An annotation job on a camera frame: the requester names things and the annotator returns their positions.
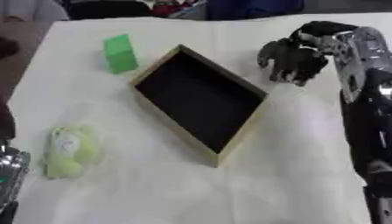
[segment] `table surface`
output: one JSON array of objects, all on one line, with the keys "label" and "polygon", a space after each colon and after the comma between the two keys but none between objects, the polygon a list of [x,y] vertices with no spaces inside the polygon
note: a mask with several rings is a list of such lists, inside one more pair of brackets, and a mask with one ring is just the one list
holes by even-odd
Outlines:
[{"label": "table surface", "polygon": [[52,23],[0,23],[0,37],[16,40],[19,53],[0,60],[0,95],[8,101]]},{"label": "table surface", "polygon": [[[369,25],[392,38],[392,14],[303,15],[238,22],[157,18],[58,22],[10,99],[13,142],[32,154],[16,223],[369,223],[344,138],[333,65],[306,87],[275,84],[257,51],[303,23]],[[130,35],[141,69],[112,75],[102,41]],[[178,44],[269,92],[262,118],[214,169],[144,110],[128,82]],[[81,178],[47,180],[39,160],[54,125],[94,123],[103,161]]]}]

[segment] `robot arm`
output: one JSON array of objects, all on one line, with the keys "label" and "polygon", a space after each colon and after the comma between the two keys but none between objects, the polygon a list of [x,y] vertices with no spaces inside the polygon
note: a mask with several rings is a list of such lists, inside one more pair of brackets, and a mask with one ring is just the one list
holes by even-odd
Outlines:
[{"label": "robot arm", "polygon": [[332,56],[342,91],[341,111],[354,169],[374,224],[392,223],[392,58],[370,27],[311,22],[267,44],[258,62],[273,60],[272,81],[304,86]]}]

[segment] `robotic hand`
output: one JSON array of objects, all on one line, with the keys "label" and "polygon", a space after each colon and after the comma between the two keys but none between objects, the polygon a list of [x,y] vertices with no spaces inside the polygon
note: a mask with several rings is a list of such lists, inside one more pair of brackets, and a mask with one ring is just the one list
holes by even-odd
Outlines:
[{"label": "robotic hand", "polygon": [[11,224],[18,209],[19,188],[28,172],[30,154],[10,147],[15,123],[5,103],[0,102],[0,223]]},{"label": "robotic hand", "polygon": [[311,22],[289,38],[267,44],[258,62],[274,60],[272,81],[300,87],[333,56],[342,91],[341,111],[354,169],[374,224],[392,223],[392,54],[370,27]]}]

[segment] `person's hand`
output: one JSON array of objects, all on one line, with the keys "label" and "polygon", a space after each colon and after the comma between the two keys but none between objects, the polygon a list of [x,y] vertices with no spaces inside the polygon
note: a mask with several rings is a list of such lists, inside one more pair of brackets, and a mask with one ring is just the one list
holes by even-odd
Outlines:
[{"label": "person's hand", "polygon": [[0,60],[11,56],[19,51],[19,45],[16,41],[0,37]]},{"label": "person's hand", "polygon": [[24,22],[24,20],[20,17],[6,17],[4,22]]}]

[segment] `plush toy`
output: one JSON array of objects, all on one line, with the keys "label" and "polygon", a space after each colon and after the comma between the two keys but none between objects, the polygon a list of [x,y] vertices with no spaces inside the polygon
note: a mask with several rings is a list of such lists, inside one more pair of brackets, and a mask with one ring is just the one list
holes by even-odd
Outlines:
[{"label": "plush toy", "polygon": [[91,126],[55,128],[49,135],[46,149],[45,175],[49,179],[77,178],[101,156],[102,150]]}]

